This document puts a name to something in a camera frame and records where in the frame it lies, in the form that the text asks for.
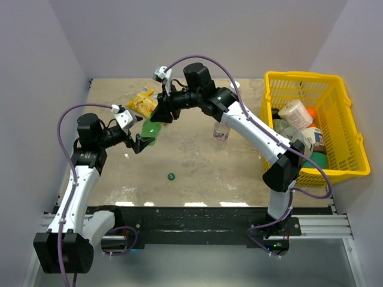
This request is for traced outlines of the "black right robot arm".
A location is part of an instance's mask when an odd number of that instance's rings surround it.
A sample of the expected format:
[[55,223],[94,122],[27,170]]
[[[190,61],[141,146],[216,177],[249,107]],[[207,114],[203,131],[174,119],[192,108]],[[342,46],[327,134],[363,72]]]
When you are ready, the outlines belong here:
[[158,105],[151,115],[152,122],[171,123],[183,109],[198,107],[216,121],[235,130],[260,151],[270,168],[263,181],[270,188],[267,229],[279,235],[288,227],[286,217],[291,212],[292,189],[302,168],[301,141],[291,142],[277,134],[239,101],[226,87],[216,87],[209,70],[202,63],[192,63],[184,70],[187,85],[177,90],[172,84],[172,70],[159,66],[153,78],[162,85]]

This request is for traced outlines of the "small labelled clear bottle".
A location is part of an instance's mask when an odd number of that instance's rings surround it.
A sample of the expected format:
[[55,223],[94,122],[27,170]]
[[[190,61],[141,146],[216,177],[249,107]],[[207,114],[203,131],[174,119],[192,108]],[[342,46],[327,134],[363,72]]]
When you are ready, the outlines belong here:
[[214,146],[216,149],[224,149],[230,133],[230,127],[216,121],[214,124]]

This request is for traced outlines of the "green bottle cap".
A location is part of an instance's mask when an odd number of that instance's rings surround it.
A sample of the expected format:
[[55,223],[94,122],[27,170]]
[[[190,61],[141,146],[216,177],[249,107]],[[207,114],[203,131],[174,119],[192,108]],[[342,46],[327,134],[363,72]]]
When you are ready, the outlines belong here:
[[175,179],[175,174],[174,174],[174,173],[169,173],[169,174],[168,174],[168,179],[169,179],[170,181],[173,181],[173,180]]

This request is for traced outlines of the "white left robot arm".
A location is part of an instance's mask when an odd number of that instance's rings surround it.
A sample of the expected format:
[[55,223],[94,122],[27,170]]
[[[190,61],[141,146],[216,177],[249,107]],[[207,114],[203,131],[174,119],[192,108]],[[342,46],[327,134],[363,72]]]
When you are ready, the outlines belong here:
[[130,128],[142,119],[128,110],[114,114],[116,124],[112,127],[105,127],[94,113],[78,118],[78,139],[65,195],[47,231],[34,238],[35,252],[45,273],[87,273],[102,237],[123,230],[124,220],[116,215],[115,208],[95,212],[89,222],[85,215],[107,159],[107,148],[123,143],[137,154],[154,140],[131,136]]

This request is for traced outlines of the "large clear plastic bottle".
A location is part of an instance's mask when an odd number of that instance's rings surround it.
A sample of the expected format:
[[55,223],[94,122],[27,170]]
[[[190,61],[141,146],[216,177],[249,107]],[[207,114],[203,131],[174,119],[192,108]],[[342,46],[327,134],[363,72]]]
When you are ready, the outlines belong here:
[[235,83],[230,83],[229,89],[237,94],[237,91],[241,91],[241,85],[238,81],[235,81]]

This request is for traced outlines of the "green plastic bottle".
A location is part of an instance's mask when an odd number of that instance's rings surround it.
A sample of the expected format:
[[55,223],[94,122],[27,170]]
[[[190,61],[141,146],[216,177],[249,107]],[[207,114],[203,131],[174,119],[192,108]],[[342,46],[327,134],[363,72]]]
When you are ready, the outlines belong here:
[[154,146],[156,140],[160,134],[163,124],[161,122],[152,122],[151,118],[154,114],[154,111],[150,116],[144,121],[141,131],[141,136],[143,138],[154,138],[154,141],[150,143],[150,146]]

